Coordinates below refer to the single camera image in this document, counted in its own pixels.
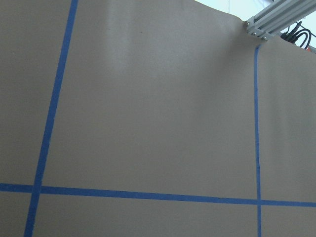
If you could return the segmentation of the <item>grey aluminium frame post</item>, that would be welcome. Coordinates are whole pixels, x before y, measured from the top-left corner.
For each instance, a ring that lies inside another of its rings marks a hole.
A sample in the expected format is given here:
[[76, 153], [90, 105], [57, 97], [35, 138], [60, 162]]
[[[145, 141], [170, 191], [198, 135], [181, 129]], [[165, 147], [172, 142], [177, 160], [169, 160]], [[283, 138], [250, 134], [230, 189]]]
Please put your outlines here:
[[246, 21], [246, 32], [269, 40], [315, 10], [315, 0], [276, 0]]

